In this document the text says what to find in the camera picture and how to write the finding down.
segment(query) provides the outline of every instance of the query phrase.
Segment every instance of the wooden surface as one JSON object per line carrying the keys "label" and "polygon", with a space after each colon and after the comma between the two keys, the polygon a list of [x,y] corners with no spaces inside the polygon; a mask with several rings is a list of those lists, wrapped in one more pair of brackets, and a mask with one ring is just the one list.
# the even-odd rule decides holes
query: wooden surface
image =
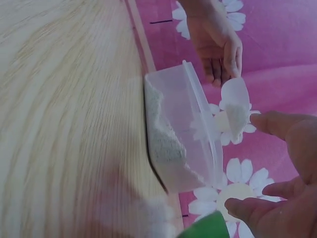
{"label": "wooden surface", "polygon": [[0,0],[0,237],[164,238],[171,224],[125,2]]}

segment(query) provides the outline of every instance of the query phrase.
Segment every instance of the fingernail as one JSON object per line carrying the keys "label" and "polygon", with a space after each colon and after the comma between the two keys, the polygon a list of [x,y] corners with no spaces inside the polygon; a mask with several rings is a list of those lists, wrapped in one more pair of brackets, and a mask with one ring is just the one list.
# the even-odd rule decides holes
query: fingernail
{"label": "fingernail", "polygon": [[212,85],[213,85],[214,87],[220,87],[220,86],[221,86],[221,79],[216,78],[216,79],[213,81]]}
{"label": "fingernail", "polygon": [[206,76],[206,80],[207,80],[207,82],[213,83],[213,76],[207,75],[207,76]]}
{"label": "fingernail", "polygon": [[250,122],[251,124],[256,123],[256,120],[258,120],[261,117],[260,113],[254,113],[250,115]]}

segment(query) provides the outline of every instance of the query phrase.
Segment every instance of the pink fabric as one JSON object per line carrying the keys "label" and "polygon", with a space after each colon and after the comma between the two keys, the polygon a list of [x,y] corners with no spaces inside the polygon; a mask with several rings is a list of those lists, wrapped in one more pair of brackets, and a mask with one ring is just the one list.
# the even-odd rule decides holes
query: pink fabric
{"label": "pink fabric", "polygon": [[[317,115],[317,9],[316,0],[242,0],[240,12],[246,23],[238,32],[244,44],[243,77],[250,93],[252,110],[278,110]],[[137,0],[157,70],[191,61],[210,103],[218,104],[220,91],[205,82],[190,41],[176,32],[171,19],[174,0]],[[254,171],[263,167],[275,181],[296,176],[284,142],[269,135],[244,133],[241,144],[223,147],[224,168],[230,158],[252,160]],[[184,226],[196,216],[188,213],[193,193],[180,194]]]}

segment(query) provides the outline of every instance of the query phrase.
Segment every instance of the plastic scoop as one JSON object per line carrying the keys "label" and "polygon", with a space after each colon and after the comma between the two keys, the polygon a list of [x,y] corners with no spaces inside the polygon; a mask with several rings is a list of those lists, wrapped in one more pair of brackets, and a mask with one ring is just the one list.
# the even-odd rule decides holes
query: plastic scoop
{"label": "plastic scoop", "polygon": [[233,141],[239,140],[249,120],[250,98],[243,78],[227,81],[221,89],[224,111],[214,119],[220,132],[230,132]]}
{"label": "plastic scoop", "polygon": [[222,214],[216,211],[193,223],[177,238],[230,238],[230,235]]}

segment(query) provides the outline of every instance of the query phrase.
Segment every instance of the hand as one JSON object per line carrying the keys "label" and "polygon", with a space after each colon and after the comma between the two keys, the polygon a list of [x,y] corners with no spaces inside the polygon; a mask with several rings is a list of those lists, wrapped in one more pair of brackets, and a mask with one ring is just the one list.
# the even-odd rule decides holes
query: hand
{"label": "hand", "polygon": [[186,0],[182,1],[187,25],[207,80],[220,87],[230,78],[240,77],[242,43],[226,18],[223,4],[217,0],[189,1],[196,5],[186,7]]}
{"label": "hand", "polygon": [[286,141],[299,177],[264,188],[264,195],[285,201],[230,198],[228,212],[244,221],[256,238],[317,237],[317,118],[271,112],[250,119],[257,129]]}

